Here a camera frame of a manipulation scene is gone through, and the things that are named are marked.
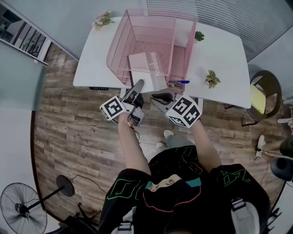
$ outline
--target black t-shirt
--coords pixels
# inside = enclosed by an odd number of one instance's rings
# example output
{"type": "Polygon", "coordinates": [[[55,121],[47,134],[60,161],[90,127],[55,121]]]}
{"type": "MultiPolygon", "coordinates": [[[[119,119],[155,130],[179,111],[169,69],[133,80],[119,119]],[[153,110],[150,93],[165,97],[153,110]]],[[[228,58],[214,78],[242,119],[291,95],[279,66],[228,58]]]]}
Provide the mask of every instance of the black t-shirt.
{"type": "Polygon", "coordinates": [[[195,146],[167,149],[149,163],[152,175],[125,169],[105,197],[100,234],[109,234],[136,207],[134,233],[235,233],[231,200],[252,203],[262,230],[270,214],[268,195],[240,165],[222,165],[208,174],[195,146]]]}

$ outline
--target white sneaker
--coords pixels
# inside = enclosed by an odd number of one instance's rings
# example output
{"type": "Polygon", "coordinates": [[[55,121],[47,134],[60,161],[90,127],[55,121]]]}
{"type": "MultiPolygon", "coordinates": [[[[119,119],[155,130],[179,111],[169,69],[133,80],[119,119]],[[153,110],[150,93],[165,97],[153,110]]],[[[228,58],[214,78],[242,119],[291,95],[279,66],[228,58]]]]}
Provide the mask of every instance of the white sneaker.
{"type": "Polygon", "coordinates": [[[257,149],[256,149],[256,153],[255,156],[259,157],[262,151],[262,147],[266,144],[265,142],[265,136],[264,135],[260,135],[260,138],[258,138],[258,144],[257,144],[257,149]]]}
{"type": "Polygon", "coordinates": [[[171,130],[164,131],[164,137],[167,139],[168,136],[174,136],[175,134],[171,130]]]}
{"type": "Polygon", "coordinates": [[[157,148],[159,148],[159,147],[166,147],[166,144],[164,142],[162,142],[162,141],[159,141],[157,143],[157,148]]]}

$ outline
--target wood plank floor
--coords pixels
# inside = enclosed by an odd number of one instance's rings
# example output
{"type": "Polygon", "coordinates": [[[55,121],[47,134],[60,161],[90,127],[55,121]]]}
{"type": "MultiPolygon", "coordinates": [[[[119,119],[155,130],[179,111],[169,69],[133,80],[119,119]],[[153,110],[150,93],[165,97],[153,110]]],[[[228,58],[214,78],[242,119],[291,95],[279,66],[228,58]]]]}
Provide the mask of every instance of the wood plank floor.
{"type": "MultiPolygon", "coordinates": [[[[113,95],[119,95],[119,91],[75,88],[72,82],[77,62],[56,46],[51,48],[47,62],[41,108],[34,126],[35,161],[42,196],[56,189],[58,175],[86,176],[108,191],[125,165],[117,126],[106,121],[99,106],[113,95]]],[[[146,157],[152,155],[156,143],[163,140],[165,129],[192,140],[189,130],[168,121],[150,103],[149,97],[144,95],[145,119],[137,129],[146,157]]],[[[242,116],[248,117],[245,110],[224,110],[224,105],[204,101],[201,117],[223,163],[241,163],[264,187],[272,205],[283,181],[271,173],[265,160],[254,161],[255,146],[261,134],[267,142],[286,137],[285,130],[276,124],[276,118],[283,116],[283,112],[255,126],[241,127],[242,116]]],[[[92,181],[77,177],[73,183],[75,196],[67,198],[59,193],[45,202],[51,213],[65,219],[78,211],[79,202],[89,215],[102,209],[105,194],[92,181]]]]}

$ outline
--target wooden chair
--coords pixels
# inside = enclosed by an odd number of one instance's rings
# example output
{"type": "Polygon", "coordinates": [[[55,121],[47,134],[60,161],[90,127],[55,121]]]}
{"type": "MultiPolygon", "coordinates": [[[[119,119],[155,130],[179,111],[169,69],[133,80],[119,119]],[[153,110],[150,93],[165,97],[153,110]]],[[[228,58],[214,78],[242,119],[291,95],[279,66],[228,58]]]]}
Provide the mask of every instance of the wooden chair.
{"type": "MultiPolygon", "coordinates": [[[[255,109],[253,106],[251,106],[250,109],[247,109],[247,112],[255,122],[243,124],[243,120],[242,120],[242,126],[255,125],[259,121],[261,121],[262,119],[272,117],[279,111],[279,109],[281,107],[282,90],[281,90],[281,86],[280,86],[278,79],[275,77],[275,75],[272,72],[267,71],[267,70],[262,70],[262,71],[257,72],[252,77],[250,84],[252,84],[253,81],[257,77],[260,77],[260,76],[261,76],[261,78],[254,84],[254,86],[259,85],[262,88],[261,91],[264,93],[266,98],[271,95],[277,94],[276,105],[271,112],[266,113],[266,110],[265,110],[264,114],[260,113],[257,109],[255,109]]],[[[234,107],[234,106],[225,107],[225,110],[227,110],[231,107],[234,107]]]]}

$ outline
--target desk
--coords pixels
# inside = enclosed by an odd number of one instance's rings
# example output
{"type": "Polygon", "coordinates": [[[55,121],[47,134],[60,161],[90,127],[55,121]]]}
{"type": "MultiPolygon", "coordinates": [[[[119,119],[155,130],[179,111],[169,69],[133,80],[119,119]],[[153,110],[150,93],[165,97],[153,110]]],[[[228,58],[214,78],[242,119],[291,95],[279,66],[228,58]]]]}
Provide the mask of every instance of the desk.
{"type": "MultiPolygon", "coordinates": [[[[93,28],[77,66],[73,85],[79,87],[130,88],[120,82],[106,65],[108,49],[121,17],[115,23],[93,28]]],[[[221,29],[197,23],[196,30],[205,40],[194,42],[186,79],[185,94],[192,97],[250,108],[250,79],[242,41],[221,29]],[[214,89],[208,88],[205,76],[214,70],[221,80],[214,89]]]]}

